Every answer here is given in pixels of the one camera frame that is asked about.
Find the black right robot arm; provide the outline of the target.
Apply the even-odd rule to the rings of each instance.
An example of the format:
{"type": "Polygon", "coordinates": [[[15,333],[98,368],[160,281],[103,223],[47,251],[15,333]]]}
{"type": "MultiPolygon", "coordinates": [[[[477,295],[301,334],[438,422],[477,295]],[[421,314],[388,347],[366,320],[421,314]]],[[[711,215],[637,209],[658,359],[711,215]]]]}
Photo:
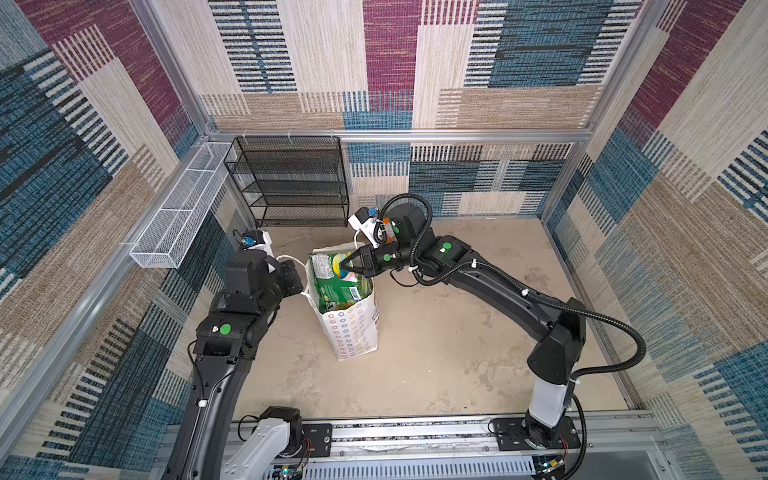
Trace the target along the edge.
{"type": "Polygon", "coordinates": [[[343,272],[373,278],[407,269],[420,286],[445,283],[474,295],[520,326],[536,344],[527,365],[535,377],[522,429],[533,448],[561,444],[572,400],[571,374],[586,343],[578,301],[562,302],[523,285],[466,242],[437,236],[433,209],[418,194],[399,194],[371,218],[372,238],[340,261],[343,272]]]}

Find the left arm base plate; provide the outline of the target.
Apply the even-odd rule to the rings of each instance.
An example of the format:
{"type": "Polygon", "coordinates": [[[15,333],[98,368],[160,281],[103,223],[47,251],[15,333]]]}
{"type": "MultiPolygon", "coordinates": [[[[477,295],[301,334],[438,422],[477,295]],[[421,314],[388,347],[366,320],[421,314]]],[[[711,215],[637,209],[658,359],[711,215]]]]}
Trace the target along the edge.
{"type": "Polygon", "coordinates": [[[275,460],[285,459],[297,462],[306,458],[330,456],[333,426],[331,423],[304,423],[301,427],[288,425],[288,442],[275,460]]]}

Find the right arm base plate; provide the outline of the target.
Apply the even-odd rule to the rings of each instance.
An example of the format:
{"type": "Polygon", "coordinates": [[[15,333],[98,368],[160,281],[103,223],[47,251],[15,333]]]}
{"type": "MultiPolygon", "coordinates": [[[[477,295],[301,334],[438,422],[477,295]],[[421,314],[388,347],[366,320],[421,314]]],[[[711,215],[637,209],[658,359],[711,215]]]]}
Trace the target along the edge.
{"type": "Polygon", "coordinates": [[[535,421],[529,425],[527,417],[493,418],[488,430],[496,437],[500,451],[578,450],[582,445],[578,430],[568,416],[553,429],[535,421]]]}

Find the green rainbow snack bag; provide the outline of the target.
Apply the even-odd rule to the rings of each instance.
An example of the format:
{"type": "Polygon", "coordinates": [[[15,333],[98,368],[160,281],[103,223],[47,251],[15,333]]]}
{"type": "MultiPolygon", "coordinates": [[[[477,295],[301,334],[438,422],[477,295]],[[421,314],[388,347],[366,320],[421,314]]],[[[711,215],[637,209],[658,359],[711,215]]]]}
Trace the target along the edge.
{"type": "Polygon", "coordinates": [[[341,268],[349,255],[350,252],[342,252],[310,256],[321,313],[346,310],[373,292],[370,279],[341,268]]]}

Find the white paper bag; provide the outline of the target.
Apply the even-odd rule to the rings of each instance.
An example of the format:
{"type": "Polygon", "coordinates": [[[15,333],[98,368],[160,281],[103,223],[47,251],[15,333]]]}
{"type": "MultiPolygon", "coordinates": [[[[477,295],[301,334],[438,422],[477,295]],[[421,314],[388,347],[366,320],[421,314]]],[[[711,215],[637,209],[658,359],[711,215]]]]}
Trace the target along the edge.
{"type": "Polygon", "coordinates": [[[352,307],[321,313],[318,309],[318,294],[310,256],[313,253],[351,253],[354,250],[353,243],[315,249],[306,261],[299,263],[306,277],[301,295],[307,300],[336,358],[340,361],[371,353],[378,348],[379,309],[375,301],[374,284],[371,295],[352,307]]]}

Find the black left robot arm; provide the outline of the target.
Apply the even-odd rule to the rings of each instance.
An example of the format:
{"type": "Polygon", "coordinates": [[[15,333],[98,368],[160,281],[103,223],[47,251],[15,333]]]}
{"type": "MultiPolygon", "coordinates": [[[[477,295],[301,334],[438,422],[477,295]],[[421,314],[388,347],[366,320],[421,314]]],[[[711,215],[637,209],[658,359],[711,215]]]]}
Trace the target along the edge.
{"type": "Polygon", "coordinates": [[[281,302],[304,290],[296,263],[241,250],[225,267],[224,287],[187,347],[192,391],[164,479],[214,479],[242,386],[281,302]]]}

